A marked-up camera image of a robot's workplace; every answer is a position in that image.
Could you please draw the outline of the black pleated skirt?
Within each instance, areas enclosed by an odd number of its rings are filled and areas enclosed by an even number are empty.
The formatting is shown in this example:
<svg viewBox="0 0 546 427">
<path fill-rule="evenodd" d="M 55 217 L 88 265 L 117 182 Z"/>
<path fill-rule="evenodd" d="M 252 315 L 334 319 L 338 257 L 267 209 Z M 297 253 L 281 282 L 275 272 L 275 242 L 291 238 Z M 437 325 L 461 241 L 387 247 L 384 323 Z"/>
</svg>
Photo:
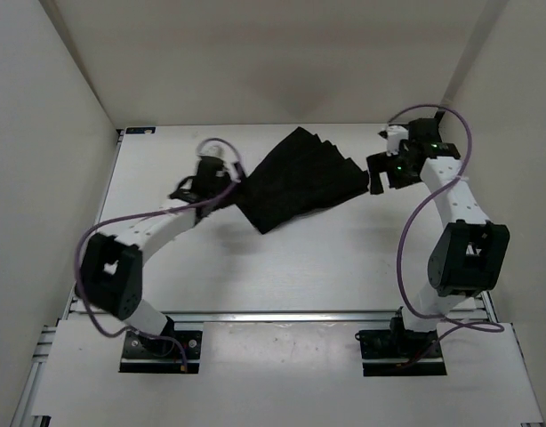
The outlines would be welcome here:
<svg viewBox="0 0 546 427">
<path fill-rule="evenodd" d="M 297 127 L 219 204 L 236 206 L 262 235 L 368 191 L 369 176 L 330 141 Z"/>
</svg>

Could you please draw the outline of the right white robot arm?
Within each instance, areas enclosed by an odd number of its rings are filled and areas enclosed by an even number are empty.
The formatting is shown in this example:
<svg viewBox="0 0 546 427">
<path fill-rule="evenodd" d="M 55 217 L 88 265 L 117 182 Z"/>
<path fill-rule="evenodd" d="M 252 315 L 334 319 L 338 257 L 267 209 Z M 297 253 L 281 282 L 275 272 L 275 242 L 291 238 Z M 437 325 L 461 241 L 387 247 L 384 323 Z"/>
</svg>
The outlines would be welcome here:
<svg viewBox="0 0 546 427">
<path fill-rule="evenodd" d="M 383 192 L 383 173 L 393 189 L 422 182 L 430 192 L 424 201 L 435 204 L 443 226 L 428 260 L 427 283 L 413 299 L 404 300 L 403 325 L 388 333 L 390 349 L 406 356 L 419 346 L 419 333 L 435 330 L 459 303 L 494 288 L 510 232 L 478 206 L 452 143 L 403 140 L 397 153 L 378 153 L 366 161 L 371 194 Z"/>
</svg>

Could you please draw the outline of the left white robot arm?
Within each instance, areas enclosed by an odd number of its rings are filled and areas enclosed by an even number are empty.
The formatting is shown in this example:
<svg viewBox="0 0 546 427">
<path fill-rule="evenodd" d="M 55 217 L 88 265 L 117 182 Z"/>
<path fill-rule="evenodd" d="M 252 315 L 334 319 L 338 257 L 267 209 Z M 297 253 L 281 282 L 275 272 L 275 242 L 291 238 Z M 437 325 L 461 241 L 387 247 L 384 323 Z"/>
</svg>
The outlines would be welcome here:
<svg viewBox="0 0 546 427">
<path fill-rule="evenodd" d="M 172 351 L 174 323 L 143 297 L 143 267 L 180 234 L 194 229 L 230 200 L 237 182 L 223 159 L 201 155 L 190 187 L 179 185 L 153 212 L 113 218 L 86 231 L 76 249 L 76 295 L 87 314 L 106 337 L 109 333 L 92 313 L 98 308 L 134 331 L 156 356 Z"/>
</svg>

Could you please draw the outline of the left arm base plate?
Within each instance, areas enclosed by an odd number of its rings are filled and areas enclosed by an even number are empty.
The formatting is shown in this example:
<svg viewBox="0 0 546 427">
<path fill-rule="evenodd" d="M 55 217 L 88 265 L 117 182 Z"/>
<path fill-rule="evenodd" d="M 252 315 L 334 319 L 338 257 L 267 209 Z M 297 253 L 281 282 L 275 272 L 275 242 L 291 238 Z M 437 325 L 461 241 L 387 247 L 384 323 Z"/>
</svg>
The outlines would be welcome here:
<svg viewBox="0 0 546 427">
<path fill-rule="evenodd" d="M 171 342 L 149 343 L 133 332 L 124 337 L 119 372 L 124 374 L 189 374 L 199 372 L 203 331 L 201 329 L 174 330 L 175 339 L 184 349 L 187 364 L 183 366 L 181 351 Z"/>
</svg>

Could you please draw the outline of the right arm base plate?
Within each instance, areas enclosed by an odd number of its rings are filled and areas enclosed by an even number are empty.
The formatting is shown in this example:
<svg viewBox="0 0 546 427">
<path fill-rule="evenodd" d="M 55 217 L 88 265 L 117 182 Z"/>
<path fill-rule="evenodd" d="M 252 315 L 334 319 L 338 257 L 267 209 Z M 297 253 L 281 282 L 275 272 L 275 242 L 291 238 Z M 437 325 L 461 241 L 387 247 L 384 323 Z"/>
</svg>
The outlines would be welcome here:
<svg viewBox="0 0 546 427">
<path fill-rule="evenodd" d="M 396 315 L 387 329 L 359 330 L 363 376 L 444 376 L 447 375 L 437 331 L 406 330 Z"/>
</svg>

